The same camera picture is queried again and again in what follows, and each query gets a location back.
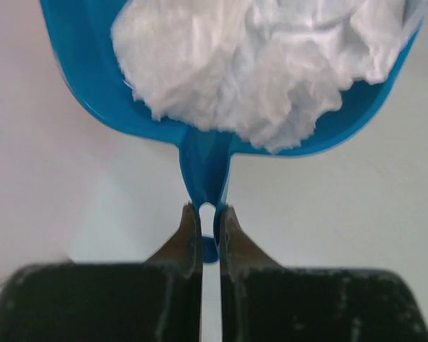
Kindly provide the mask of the blue plastic dustpan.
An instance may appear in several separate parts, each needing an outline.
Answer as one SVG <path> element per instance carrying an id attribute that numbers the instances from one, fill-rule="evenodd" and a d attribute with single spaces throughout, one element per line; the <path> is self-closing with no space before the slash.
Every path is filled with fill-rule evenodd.
<path id="1" fill-rule="evenodd" d="M 195 207 L 225 207 L 230 159 L 235 153 L 261 155 L 262 150 L 232 133 L 202 132 L 185 123 L 152 119 L 131 97 L 113 53 L 110 27 L 122 1 L 42 1 L 49 40 L 63 79 L 76 100 L 97 120 L 119 132 L 169 143 L 178 148 L 180 170 Z M 342 93 L 342 107 L 324 114 L 312 136 L 283 157 L 324 152 L 351 138 L 381 108 L 410 52 L 400 52 L 389 78 L 381 84 L 356 82 Z"/>

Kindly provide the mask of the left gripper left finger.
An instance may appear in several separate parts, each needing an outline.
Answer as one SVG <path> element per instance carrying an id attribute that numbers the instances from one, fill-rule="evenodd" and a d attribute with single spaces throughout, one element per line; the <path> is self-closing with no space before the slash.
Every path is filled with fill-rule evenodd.
<path id="1" fill-rule="evenodd" d="M 157 341 L 199 341 L 203 280 L 200 216 L 191 203 L 183 206 L 179 227 L 144 262 L 167 276 L 163 310 L 156 327 Z"/>

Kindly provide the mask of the white paper scrap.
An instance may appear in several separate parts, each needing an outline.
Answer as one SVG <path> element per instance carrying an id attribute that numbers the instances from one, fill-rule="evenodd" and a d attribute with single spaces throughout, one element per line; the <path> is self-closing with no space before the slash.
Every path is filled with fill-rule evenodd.
<path id="1" fill-rule="evenodd" d="M 297 147 L 357 81 L 385 82 L 428 1 L 129 1 L 111 26 L 154 120 Z"/>

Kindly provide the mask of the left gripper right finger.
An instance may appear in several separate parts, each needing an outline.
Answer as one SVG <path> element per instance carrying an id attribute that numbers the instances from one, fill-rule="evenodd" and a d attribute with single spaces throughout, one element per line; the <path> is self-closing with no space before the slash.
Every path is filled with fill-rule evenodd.
<path id="1" fill-rule="evenodd" d="M 251 271 L 283 270 L 242 229 L 232 206 L 219 219 L 220 291 L 222 340 L 245 341 L 248 315 L 245 280 Z"/>

